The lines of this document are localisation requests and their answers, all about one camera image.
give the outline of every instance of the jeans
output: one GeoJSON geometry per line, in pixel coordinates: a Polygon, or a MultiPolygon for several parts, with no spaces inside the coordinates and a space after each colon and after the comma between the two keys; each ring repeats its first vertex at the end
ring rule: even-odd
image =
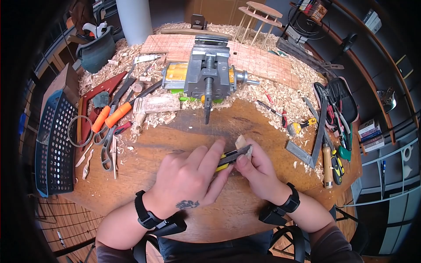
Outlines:
{"type": "Polygon", "coordinates": [[[164,260],[167,260],[170,255],[177,256],[183,254],[195,254],[230,247],[247,249],[258,254],[266,255],[272,237],[273,230],[268,230],[251,236],[240,237],[218,243],[185,243],[164,237],[158,237],[158,243],[160,253],[164,260]]]}

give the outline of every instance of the grid-marked board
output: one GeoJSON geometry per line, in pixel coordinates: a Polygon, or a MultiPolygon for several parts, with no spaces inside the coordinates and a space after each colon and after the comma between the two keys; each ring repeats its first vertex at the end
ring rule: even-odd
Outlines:
{"type": "MultiPolygon", "coordinates": [[[[194,44],[195,36],[150,35],[143,44],[141,52],[159,53],[166,50],[169,51],[168,61],[188,62],[194,44]]],[[[291,74],[291,63],[284,57],[233,41],[228,41],[228,47],[231,54],[228,60],[229,65],[298,89],[298,78],[291,74]]]]}

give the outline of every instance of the vise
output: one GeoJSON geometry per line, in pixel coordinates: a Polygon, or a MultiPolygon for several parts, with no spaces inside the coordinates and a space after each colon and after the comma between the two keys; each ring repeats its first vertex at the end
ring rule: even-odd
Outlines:
{"type": "Polygon", "coordinates": [[[212,101],[228,97],[237,84],[259,85],[249,80],[247,71],[239,72],[228,65],[229,47],[226,37],[198,35],[188,63],[171,63],[163,70],[165,89],[184,88],[188,97],[204,104],[205,124],[209,123],[212,101]]]}

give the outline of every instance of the hand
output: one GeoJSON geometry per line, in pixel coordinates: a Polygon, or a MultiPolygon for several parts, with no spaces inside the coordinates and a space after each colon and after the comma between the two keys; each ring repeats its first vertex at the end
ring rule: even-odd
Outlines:
{"type": "Polygon", "coordinates": [[[214,203],[233,169],[230,165],[212,181],[224,147],[225,141],[219,139],[210,149],[200,146],[193,152],[167,154],[155,185],[143,195],[146,210],[166,219],[179,210],[214,203]]]}
{"type": "Polygon", "coordinates": [[[272,162],[262,147],[250,138],[246,141],[253,145],[252,160],[241,155],[234,167],[248,179],[251,190],[258,197],[275,205],[283,205],[292,194],[291,189],[278,180],[272,162]]]}

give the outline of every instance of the blue plastic basket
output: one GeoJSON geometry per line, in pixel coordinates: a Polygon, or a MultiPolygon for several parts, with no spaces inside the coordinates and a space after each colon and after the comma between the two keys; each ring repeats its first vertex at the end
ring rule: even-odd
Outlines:
{"type": "MultiPolygon", "coordinates": [[[[42,197],[73,191],[75,147],[67,141],[69,122],[77,115],[63,90],[47,100],[38,129],[35,148],[35,185],[42,197]]],[[[70,128],[75,141],[76,123],[70,128]]]]}

